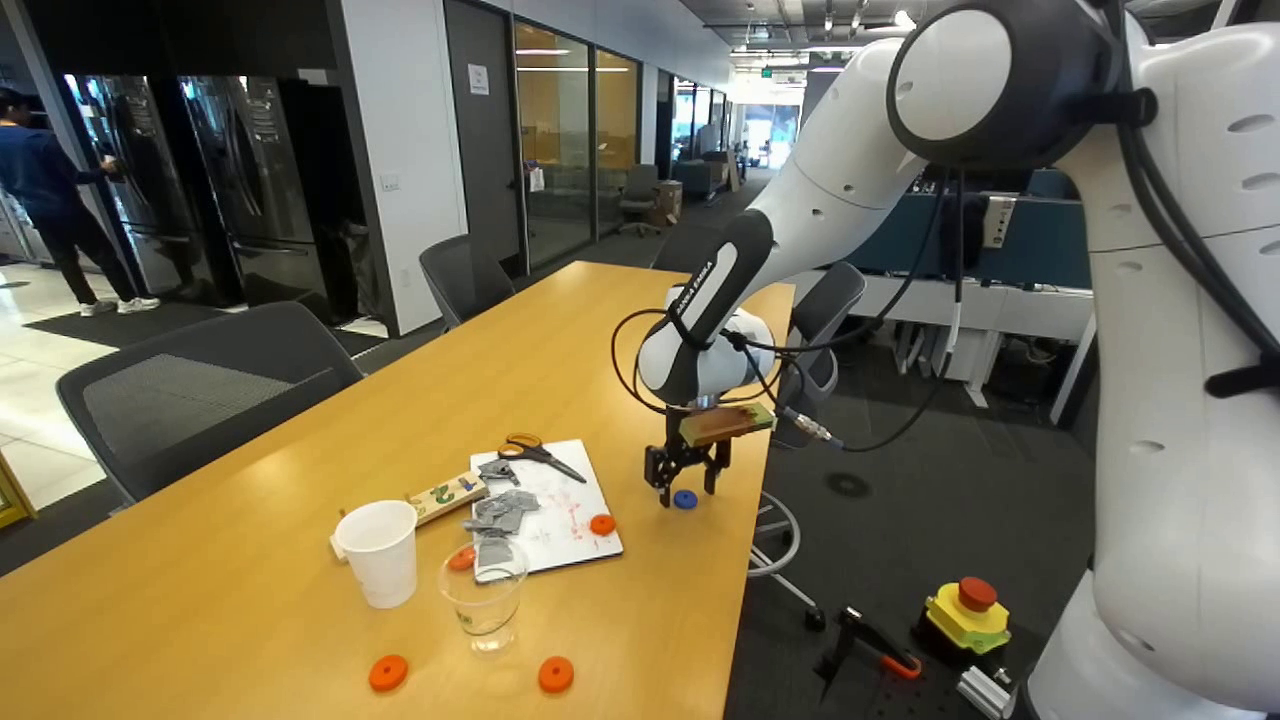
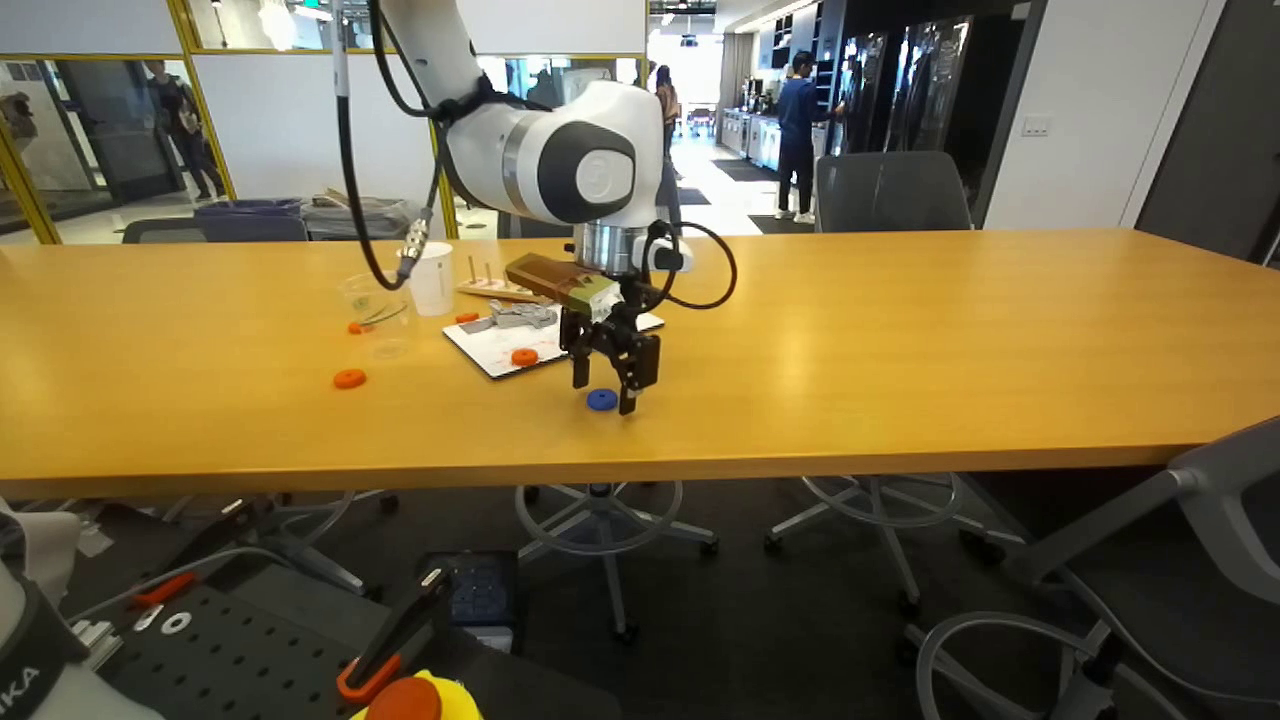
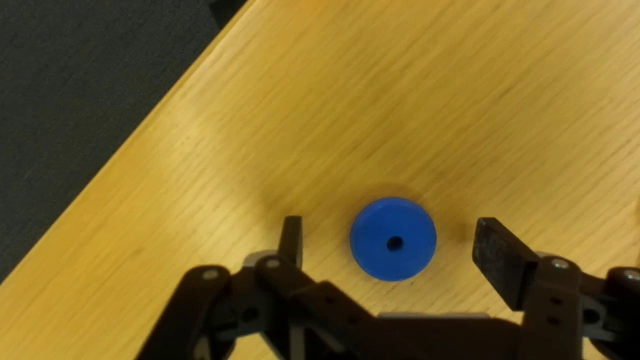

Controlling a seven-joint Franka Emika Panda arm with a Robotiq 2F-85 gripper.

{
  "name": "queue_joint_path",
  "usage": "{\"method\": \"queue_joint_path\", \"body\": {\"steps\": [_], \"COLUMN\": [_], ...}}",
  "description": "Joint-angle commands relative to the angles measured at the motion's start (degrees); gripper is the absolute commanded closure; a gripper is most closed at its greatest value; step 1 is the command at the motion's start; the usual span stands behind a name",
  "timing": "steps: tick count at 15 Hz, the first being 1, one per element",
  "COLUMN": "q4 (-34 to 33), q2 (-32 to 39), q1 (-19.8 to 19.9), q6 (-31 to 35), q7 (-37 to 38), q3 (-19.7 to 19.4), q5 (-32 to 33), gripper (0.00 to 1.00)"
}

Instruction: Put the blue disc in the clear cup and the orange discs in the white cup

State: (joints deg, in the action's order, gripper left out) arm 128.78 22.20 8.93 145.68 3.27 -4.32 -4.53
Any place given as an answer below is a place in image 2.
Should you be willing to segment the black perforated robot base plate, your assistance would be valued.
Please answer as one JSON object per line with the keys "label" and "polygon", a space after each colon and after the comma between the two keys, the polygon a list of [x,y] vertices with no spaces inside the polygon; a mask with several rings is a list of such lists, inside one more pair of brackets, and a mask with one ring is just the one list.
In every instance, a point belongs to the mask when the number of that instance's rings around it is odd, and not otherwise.
{"label": "black perforated robot base plate", "polygon": [[105,681],[162,720],[339,720],[334,672],[378,621],[384,607],[365,594],[260,566],[162,604],[105,664]]}

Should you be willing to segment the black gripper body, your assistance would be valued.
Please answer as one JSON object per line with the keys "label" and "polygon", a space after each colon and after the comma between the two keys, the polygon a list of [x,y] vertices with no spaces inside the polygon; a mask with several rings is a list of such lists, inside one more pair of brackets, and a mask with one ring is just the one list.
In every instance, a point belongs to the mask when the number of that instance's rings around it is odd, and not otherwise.
{"label": "black gripper body", "polygon": [[576,353],[603,353],[620,376],[620,368],[634,368],[634,381],[652,381],[658,370],[658,341],[639,333],[639,307],[620,301],[594,318],[586,307],[558,307],[558,346],[567,360]]}

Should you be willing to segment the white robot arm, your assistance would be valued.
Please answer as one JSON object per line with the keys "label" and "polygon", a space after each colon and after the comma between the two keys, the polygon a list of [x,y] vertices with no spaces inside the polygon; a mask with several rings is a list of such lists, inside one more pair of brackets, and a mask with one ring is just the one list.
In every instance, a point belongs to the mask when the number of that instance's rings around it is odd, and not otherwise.
{"label": "white robot arm", "polygon": [[558,302],[558,346],[584,386],[590,355],[616,370],[616,408],[658,376],[658,341],[639,314],[658,212],[664,126],[652,90],[590,78],[576,100],[538,108],[497,90],[477,61],[454,0],[368,0],[373,37],[390,38],[451,187],[484,208],[573,226],[567,257],[514,257],[505,274]]}

